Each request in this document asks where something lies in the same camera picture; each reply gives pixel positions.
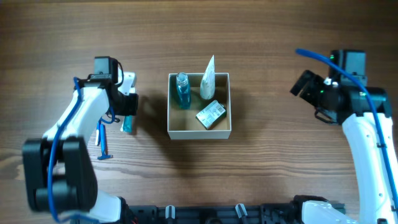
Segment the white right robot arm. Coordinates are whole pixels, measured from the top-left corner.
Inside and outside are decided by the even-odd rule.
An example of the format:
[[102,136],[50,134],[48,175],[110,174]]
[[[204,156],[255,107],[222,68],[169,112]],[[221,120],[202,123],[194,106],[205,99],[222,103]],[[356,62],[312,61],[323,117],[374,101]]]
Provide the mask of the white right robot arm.
[[296,49],[329,67],[323,78],[305,70],[291,93],[311,104],[316,119],[343,129],[354,161],[358,192],[357,223],[397,223],[397,156],[392,108],[386,90],[369,87],[366,53],[332,50],[330,56]]

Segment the teal toothpaste tube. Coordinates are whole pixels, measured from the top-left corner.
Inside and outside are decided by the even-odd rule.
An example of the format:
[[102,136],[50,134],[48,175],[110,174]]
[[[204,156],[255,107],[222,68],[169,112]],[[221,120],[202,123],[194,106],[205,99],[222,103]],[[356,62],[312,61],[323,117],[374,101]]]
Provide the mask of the teal toothpaste tube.
[[125,116],[123,119],[123,123],[121,125],[121,131],[125,133],[131,133],[132,132],[132,122],[133,122],[133,116]]

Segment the blue toothbrush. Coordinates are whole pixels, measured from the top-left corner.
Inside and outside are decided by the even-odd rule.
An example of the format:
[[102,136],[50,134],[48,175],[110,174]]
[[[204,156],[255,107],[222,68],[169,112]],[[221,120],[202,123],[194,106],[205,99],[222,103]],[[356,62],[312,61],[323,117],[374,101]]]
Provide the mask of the blue toothbrush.
[[96,125],[95,145],[99,146],[100,144],[101,144],[101,121],[98,121]]

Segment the blue mouthwash bottle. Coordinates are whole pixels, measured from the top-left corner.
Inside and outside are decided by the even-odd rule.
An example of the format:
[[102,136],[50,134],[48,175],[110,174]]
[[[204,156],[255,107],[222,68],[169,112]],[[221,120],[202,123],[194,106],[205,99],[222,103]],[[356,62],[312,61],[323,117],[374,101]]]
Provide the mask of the blue mouthwash bottle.
[[186,73],[180,72],[176,76],[177,93],[181,109],[189,109],[191,105],[190,82]]

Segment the green soap box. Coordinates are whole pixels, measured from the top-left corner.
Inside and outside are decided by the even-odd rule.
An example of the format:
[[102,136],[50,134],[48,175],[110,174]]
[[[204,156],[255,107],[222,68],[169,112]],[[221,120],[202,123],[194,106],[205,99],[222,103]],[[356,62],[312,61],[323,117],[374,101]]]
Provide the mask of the green soap box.
[[217,100],[213,100],[196,115],[196,119],[199,120],[205,129],[211,129],[211,127],[221,118],[225,117],[226,114],[226,108]]

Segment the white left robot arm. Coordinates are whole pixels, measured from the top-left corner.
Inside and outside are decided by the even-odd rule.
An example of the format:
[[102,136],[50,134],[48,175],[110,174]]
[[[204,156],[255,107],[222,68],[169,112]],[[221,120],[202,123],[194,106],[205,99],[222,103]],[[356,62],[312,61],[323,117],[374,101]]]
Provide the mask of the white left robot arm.
[[117,59],[99,56],[93,73],[73,83],[72,101],[60,119],[22,147],[29,207],[50,213],[56,223],[137,223],[123,198],[99,190],[87,150],[94,129],[104,132],[104,115],[109,123],[136,115],[135,77]]

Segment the blue disposable razor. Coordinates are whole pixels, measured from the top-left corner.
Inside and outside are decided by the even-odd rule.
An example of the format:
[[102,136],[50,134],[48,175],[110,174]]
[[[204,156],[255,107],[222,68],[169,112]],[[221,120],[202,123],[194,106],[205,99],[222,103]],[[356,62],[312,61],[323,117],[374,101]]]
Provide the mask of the blue disposable razor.
[[98,156],[98,160],[105,160],[113,157],[112,155],[108,154],[106,130],[104,124],[101,124],[101,144],[99,146],[101,147],[101,155]]

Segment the white bamboo conditioner tube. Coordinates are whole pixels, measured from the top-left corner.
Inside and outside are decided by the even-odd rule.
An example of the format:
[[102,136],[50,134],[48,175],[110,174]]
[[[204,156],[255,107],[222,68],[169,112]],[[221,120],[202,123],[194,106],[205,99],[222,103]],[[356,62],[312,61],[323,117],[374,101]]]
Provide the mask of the white bamboo conditioner tube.
[[207,65],[200,83],[200,96],[210,100],[215,94],[215,56],[213,55]]

